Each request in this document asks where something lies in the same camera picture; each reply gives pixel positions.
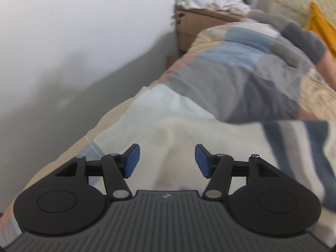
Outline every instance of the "white wall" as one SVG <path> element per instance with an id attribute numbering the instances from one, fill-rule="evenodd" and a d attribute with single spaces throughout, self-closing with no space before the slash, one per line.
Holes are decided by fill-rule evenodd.
<path id="1" fill-rule="evenodd" d="M 174 0 L 0 0 L 0 212 L 177 53 Z"/>

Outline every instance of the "yellow pillow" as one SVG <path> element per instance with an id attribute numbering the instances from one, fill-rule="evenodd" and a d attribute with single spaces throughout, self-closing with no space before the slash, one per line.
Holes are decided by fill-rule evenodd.
<path id="1" fill-rule="evenodd" d="M 330 53 L 336 60 L 336 29 L 324 16 L 317 4 L 310 3 L 311 15 L 306 26 L 306 30 L 314 31 L 326 43 Z"/>

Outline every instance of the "circular pad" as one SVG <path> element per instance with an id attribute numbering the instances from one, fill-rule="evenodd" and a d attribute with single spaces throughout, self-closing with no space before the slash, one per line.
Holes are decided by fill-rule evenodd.
<path id="1" fill-rule="evenodd" d="M 297 206 L 296 198 L 281 191 L 265 192 L 258 198 L 259 205 L 271 213 L 287 213 Z"/>
<path id="2" fill-rule="evenodd" d="M 100 191 L 71 177 L 43 179 L 23 191 L 13 206 L 23 230 L 44 236 L 82 231 L 98 221 L 104 210 Z"/>
<path id="3" fill-rule="evenodd" d="M 45 212 L 61 213 L 72 209 L 76 201 L 76 196 L 71 192 L 56 190 L 43 194 L 37 200 L 37 205 Z"/>

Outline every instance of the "wooden nightstand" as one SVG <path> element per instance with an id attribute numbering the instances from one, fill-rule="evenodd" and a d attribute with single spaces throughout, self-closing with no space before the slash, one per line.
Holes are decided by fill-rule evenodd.
<path id="1" fill-rule="evenodd" d="M 214 10 L 176 7 L 176 30 L 179 50 L 185 53 L 197 34 L 206 28 L 230 22 L 240 22 L 243 17 L 234 14 L 222 14 Z"/>

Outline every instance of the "gray sleeve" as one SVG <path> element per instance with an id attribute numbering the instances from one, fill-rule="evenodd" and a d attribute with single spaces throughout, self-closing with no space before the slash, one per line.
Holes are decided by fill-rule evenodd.
<path id="1" fill-rule="evenodd" d="M 301 49 L 313 64 L 317 64 L 326 52 L 325 45 L 318 35 L 312 31 L 303 31 L 298 23 L 285 16 L 256 12 L 249 18 L 272 25 L 283 37 Z"/>

